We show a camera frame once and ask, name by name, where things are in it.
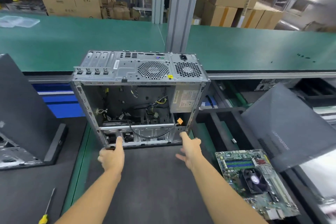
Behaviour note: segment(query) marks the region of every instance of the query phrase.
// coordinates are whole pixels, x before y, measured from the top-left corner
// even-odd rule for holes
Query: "hand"
[[[123,139],[121,136],[117,138],[115,150],[100,150],[98,161],[101,162],[105,171],[114,170],[117,174],[121,174],[125,161]]]
[[[183,142],[183,148],[181,149],[181,152],[183,152],[185,156],[180,154],[176,154],[175,156],[176,158],[183,160],[187,168],[192,169],[195,160],[202,156],[200,147],[201,140],[198,138],[190,139],[186,132],[180,133],[180,137],[182,137]]]

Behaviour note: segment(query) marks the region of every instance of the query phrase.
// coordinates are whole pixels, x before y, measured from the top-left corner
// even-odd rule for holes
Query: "yellow screwdriver handle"
[[[46,224],[48,222],[48,215],[45,214],[43,217],[40,219],[39,224]]]

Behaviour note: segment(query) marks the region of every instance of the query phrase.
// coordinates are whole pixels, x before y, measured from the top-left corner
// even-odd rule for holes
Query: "white barcode sticker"
[[[177,90],[177,91],[175,92],[175,96],[174,96],[174,102],[173,102],[173,104],[176,104],[176,103],[177,103],[177,98],[179,97],[179,93],[180,93],[179,90]]]
[[[116,60],[116,61],[115,61],[113,69],[118,69],[119,61],[120,61],[120,60]]]
[[[184,90],[180,102],[180,107],[182,108],[192,107],[195,103],[197,94],[198,90]]]

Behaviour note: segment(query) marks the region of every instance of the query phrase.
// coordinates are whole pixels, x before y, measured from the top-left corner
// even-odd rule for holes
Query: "left hand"
[[[123,139],[120,136],[117,138],[115,150],[101,149],[98,161],[101,162],[105,171],[114,170],[117,174],[121,174],[125,161]]]

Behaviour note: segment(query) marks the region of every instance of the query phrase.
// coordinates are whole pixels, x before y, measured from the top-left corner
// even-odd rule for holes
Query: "forearm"
[[[56,224],[101,224],[120,178],[114,170],[105,171]]]
[[[266,223],[202,155],[195,159],[191,171],[215,224]]]

